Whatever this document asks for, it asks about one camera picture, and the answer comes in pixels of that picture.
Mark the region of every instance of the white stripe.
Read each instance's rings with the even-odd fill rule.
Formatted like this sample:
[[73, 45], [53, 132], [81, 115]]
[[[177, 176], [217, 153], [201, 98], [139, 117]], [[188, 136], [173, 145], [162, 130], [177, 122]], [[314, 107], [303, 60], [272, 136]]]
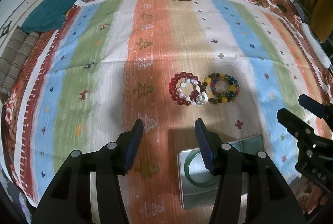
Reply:
[[[240, 93], [236, 97], [234, 104], [209, 106], [210, 108], [214, 108], [214, 112], [219, 113], [220, 117], [224, 119], [223, 123], [219, 124], [219, 131], [222, 133], [228, 133], [228, 135], [235, 139], [250, 137], [255, 133], [262, 134], [266, 151], [269, 151], [270, 153], [272, 152], [268, 142], [268, 140], [270, 140], [270, 135], [266, 128], [262, 106], [259, 103], [256, 93], [252, 65], [243, 51], [239, 48], [228, 23], [215, 8], [212, 1], [196, 1], [199, 2], [199, 4], [193, 5], [194, 12], [205, 32], [206, 42], [214, 50], [214, 56], [211, 59], [213, 66], [210, 66], [210, 68], [220, 74], [226, 73], [233, 76], [239, 81], [240, 85]], [[222, 59], [218, 57], [220, 52], [224, 54]], [[232, 108], [232, 112], [230, 112], [230, 105], [235, 105], [235, 107]], [[259, 120], [253, 120], [251, 114], [253, 114], [254, 111], [256, 111], [256, 114], [259, 114]], [[235, 127], [235, 123], [238, 120], [246, 125], [246, 127], [242, 127], [242, 131], [239, 131], [239, 129]]]

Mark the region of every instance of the beaded bracelet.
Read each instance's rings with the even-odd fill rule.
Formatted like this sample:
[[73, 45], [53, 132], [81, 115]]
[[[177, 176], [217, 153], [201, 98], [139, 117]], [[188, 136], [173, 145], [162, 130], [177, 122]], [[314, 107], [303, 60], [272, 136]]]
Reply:
[[[184, 78], [185, 81], [179, 84], [179, 87], [176, 88], [176, 84], [178, 80]], [[182, 88], [186, 87], [186, 84], [192, 84], [195, 87], [195, 90], [192, 91], [191, 95], [188, 96], [183, 93]], [[169, 93], [171, 94], [171, 98], [174, 101], [177, 101], [177, 104], [182, 105], [193, 105], [193, 106], [202, 106], [207, 103], [208, 96], [206, 91], [201, 91], [201, 82], [198, 81], [198, 77], [194, 76], [192, 73], [181, 72], [179, 74], [175, 74], [173, 78], [171, 78], [171, 82], [169, 83]]]
[[[221, 79], [229, 82], [229, 89], [228, 91], [222, 91], [219, 93], [216, 91], [215, 84]], [[221, 78], [219, 73], [212, 73], [204, 79], [203, 86], [208, 86], [208, 84], [210, 86], [211, 93], [217, 97], [215, 99], [209, 98], [208, 101], [213, 104], [230, 102], [239, 94], [238, 81], [234, 77], [227, 74], [224, 74], [224, 76]]]

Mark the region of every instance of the yellow cloth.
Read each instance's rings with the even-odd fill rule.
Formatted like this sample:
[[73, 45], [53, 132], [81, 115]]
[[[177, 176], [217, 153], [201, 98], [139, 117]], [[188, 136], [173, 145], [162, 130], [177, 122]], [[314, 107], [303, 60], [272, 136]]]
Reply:
[[333, 30], [333, 0], [304, 0], [304, 8], [312, 15], [310, 27], [321, 42]]

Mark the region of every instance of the red bead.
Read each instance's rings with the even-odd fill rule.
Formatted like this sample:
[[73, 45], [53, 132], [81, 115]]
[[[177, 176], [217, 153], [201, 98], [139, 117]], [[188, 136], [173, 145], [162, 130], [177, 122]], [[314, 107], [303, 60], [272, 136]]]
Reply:
[[169, 94], [173, 95], [175, 93], [177, 93], [176, 89], [174, 88], [169, 89]]
[[174, 75], [174, 78], [177, 79], [177, 80], [180, 80], [180, 79], [181, 79], [181, 76], [180, 76], [180, 74], [175, 74], [175, 75]]
[[177, 101], [179, 97], [177, 94], [173, 94], [173, 95], [171, 95], [171, 98], [173, 101]]
[[179, 106], [182, 106], [183, 104], [184, 104], [184, 99], [182, 99], [182, 98], [178, 98], [178, 100], [177, 100], [177, 104], [179, 104]]
[[186, 78], [186, 77], [187, 77], [187, 73], [186, 73], [186, 72], [180, 72], [180, 76], [181, 76], [182, 78]]
[[198, 93], [197, 91], [193, 91], [193, 92], [192, 92], [192, 95], [193, 95], [194, 97], [197, 97], [199, 94], [200, 94], [200, 93]]
[[171, 83], [174, 83], [174, 84], [177, 84], [177, 82], [178, 82], [178, 79], [176, 79], [176, 78], [171, 78]]

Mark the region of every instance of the striped bedsheet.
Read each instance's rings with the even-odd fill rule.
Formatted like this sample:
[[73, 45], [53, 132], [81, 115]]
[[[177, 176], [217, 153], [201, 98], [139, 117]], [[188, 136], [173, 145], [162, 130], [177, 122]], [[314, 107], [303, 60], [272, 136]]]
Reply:
[[[289, 183], [299, 176], [298, 150], [277, 111], [285, 107], [317, 134], [331, 135], [324, 121], [298, 105], [302, 93], [331, 99], [303, 36], [260, 6], [96, 0], [79, 1], [71, 11], [38, 58], [18, 117], [14, 171], [34, 205], [72, 150], [99, 150], [136, 118], [144, 122], [144, 136], [133, 169], [119, 178], [131, 223], [208, 221], [212, 207], [186, 211], [178, 197], [176, 156], [197, 147], [197, 118], [225, 142], [261, 134]], [[168, 83], [181, 71], [201, 81], [226, 73], [239, 81], [240, 93], [225, 104], [179, 106]]]

